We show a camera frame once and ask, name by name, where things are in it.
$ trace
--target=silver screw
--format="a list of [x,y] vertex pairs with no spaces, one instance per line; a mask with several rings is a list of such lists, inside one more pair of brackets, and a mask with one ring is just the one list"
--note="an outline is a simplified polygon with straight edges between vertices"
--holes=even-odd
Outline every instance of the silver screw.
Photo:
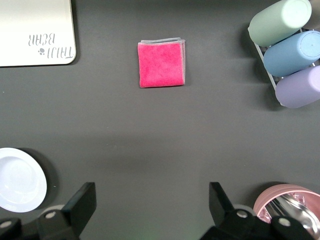
[[5,221],[0,224],[0,229],[4,229],[6,227],[9,227],[12,224],[12,221]]
[[52,219],[57,213],[55,211],[49,212],[45,215],[46,219]]
[[242,219],[246,219],[246,218],[248,217],[248,213],[246,213],[246,212],[243,211],[243,210],[237,211],[236,214],[237,214],[240,218],[242,218]]
[[286,218],[279,218],[279,223],[282,225],[282,226],[285,226],[285,227],[290,227],[291,226],[291,223],[288,219]]

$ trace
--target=pink microfiber cloth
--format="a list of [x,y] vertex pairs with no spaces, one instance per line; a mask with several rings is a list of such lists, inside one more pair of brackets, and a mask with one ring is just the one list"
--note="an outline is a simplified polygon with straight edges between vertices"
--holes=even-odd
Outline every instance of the pink microfiber cloth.
[[138,43],[140,87],[185,84],[185,40],[180,37]]

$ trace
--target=blue cup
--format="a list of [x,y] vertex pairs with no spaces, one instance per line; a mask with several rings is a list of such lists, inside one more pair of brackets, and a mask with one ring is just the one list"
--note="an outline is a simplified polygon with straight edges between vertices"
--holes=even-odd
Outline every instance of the blue cup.
[[320,58],[320,32],[305,31],[267,49],[265,69],[275,77],[285,77],[307,68]]

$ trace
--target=white plate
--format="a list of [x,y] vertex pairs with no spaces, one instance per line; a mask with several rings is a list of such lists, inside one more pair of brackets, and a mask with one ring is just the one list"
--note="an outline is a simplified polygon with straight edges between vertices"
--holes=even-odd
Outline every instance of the white plate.
[[71,0],[0,0],[0,67],[63,65],[75,57]]
[[45,199],[47,180],[40,165],[16,148],[0,148],[0,207],[25,213]]

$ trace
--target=tabletop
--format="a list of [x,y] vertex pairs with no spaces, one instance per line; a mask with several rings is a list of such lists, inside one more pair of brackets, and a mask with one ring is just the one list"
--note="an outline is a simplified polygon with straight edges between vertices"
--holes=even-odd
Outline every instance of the tabletop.
[[[197,240],[209,182],[253,207],[274,182],[320,192],[320,102],[280,106],[247,28],[275,0],[75,0],[69,65],[0,68],[0,147],[48,179],[23,223],[95,182],[82,240]],[[141,40],[185,39],[185,85],[139,87]]]

